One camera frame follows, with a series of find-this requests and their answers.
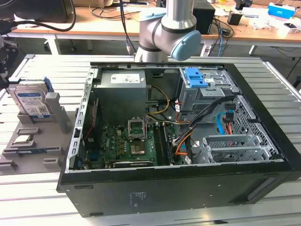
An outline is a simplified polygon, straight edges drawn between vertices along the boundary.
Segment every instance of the black computer case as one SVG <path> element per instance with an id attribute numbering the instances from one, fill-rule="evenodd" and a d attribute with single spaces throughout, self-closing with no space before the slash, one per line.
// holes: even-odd
<path id="1" fill-rule="evenodd" d="M 111 66 L 116 68 L 119 64 L 112 63 Z M 177 67 L 177 63 L 169 63 L 169 66 Z M 300 154 L 235 65 L 189 63 L 189 66 L 221 66 L 226 70 L 253 109 L 255 121 L 260 122 L 281 153 L 273 155 L 271 159 L 285 160 L 214 166 L 208 164 L 202 167 L 78 170 L 73 173 L 69 173 L 68 168 L 67 171 L 63 169 L 59 185 L 82 217 L 251 204 L 258 202 L 280 184 L 300 177 Z M 78 137 L 77 132 L 80 130 L 75 131 L 74 136 Z M 70 152 L 75 151 L 72 150 L 74 145 L 71 143 Z"/>

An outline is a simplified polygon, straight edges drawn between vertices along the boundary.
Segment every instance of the gray power supply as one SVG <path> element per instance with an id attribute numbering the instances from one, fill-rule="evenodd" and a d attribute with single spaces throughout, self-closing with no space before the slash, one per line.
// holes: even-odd
<path id="1" fill-rule="evenodd" d="M 105 71 L 94 90 L 102 107 L 104 125 L 122 125 L 145 116 L 144 71 Z"/>

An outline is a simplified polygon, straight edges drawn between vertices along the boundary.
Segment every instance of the blue cable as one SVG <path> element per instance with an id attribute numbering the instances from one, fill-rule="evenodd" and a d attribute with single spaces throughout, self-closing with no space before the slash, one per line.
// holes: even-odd
<path id="1" fill-rule="evenodd" d="M 220 133 L 222 135 L 225 135 L 225 132 L 224 130 L 222 129 L 222 124 L 221 124 L 221 115 L 226 115 L 226 113 L 219 113 L 216 117 L 216 124 L 217 124 L 217 127 L 218 127 L 218 130 L 220 131 Z"/>
<path id="2" fill-rule="evenodd" d="M 218 52 L 218 56 L 221 55 L 221 50 L 222 50 L 222 29 L 221 29 L 220 51 Z"/>

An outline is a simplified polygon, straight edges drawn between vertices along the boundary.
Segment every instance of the desk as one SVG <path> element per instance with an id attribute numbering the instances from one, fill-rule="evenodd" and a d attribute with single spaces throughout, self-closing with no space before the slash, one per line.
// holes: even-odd
<path id="1" fill-rule="evenodd" d="M 235 5 L 233 0 L 228 0 L 225 3 L 215 4 L 215 8 L 223 8 L 225 11 L 230 11 L 231 8 Z M 252 5 L 256 8 L 266 8 L 267 6 L 261 5 Z M 219 20 L 227 23 L 228 17 L 219 17 Z M 249 25 L 251 18 L 242 17 L 240 24 L 238 26 L 230 25 L 235 34 L 232 38 L 229 39 L 228 44 L 233 45 L 252 45 L 252 48 L 249 52 L 250 55 L 254 53 L 257 46 L 276 46 L 276 47 L 301 47 L 301 33 L 288 34 L 285 38 L 280 37 L 277 34 L 277 29 L 258 29 L 254 30 L 252 26 Z M 217 29 L 213 25 L 212 34 L 216 34 Z M 202 52 L 206 55 L 211 49 L 212 40 L 207 40 L 205 46 L 203 47 Z"/>
<path id="2" fill-rule="evenodd" d="M 215 4 L 214 7 L 221 7 L 229 11 L 235 2 L 228 0 L 223 4 Z M 19 28 L 10 34 L 11 37 L 21 38 L 44 38 L 49 42 L 52 54 L 60 54 L 57 44 L 58 39 L 83 39 L 83 40 L 125 40 L 125 33 L 121 21 L 109 21 L 99 19 L 90 13 L 88 7 L 76 7 L 77 22 L 74 28 L 69 32 L 57 32 L 43 27 Z M 103 16 L 116 16 L 120 13 L 113 11 Z M 126 21 L 127 32 L 131 40 L 139 40 L 139 14 L 133 14 Z M 227 17 L 219 17 L 223 22 L 227 22 Z M 66 28 L 71 24 L 72 18 L 66 24 L 48 23 L 59 28 Z M 233 45 L 253 45 L 250 54 L 256 49 L 255 46 L 277 46 L 277 47 L 301 47 L 301 34 L 288 34 L 285 38 L 277 35 L 276 29 L 272 31 L 268 29 L 254 30 L 248 25 L 250 18 L 242 17 L 240 25 L 233 26 L 235 35 L 229 39 L 228 44 Z M 208 56 L 211 46 L 218 39 L 218 32 L 215 26 L 212 26 L 209 35 L 202 35 L 202 43 L 204 43 L 201 56 Z"/>
<path id="3" fill-rule="evenodd" d="M 132 62 L 130 56 L 37 55 L 25 59 L 12 77 L 49 77 L 60 104 L 74 111 L 81 101 L 90 62 Z M 301 95 L 269 64 L 255 57 L 192 57 L 188 62 L 234 63 L 283 131 L 301 152 Z M 0 96 L 0 155 L 18 123 L 18 107 L 8 94 Z M 282 184 L 257 204 L 195 210 L 82 218 L 66 194 L 56 192 L 57 173 L 0 176 L 1 226 L 171 226 L 227 225 L 284 226 L 301 222 L 301 180 Z"/>

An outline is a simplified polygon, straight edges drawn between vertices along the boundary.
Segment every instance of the motherboard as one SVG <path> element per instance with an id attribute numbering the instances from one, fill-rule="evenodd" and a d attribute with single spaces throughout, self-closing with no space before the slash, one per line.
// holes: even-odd
<path id="1" fill-rule="evenodd" d="M 89 137 L 85 159 L 86 169 L 149 167 L 181 164 L 174 159 L 172 141 L 176 138 L 172 124 L 131 124 L 103 126 L 99 145 Z"/>

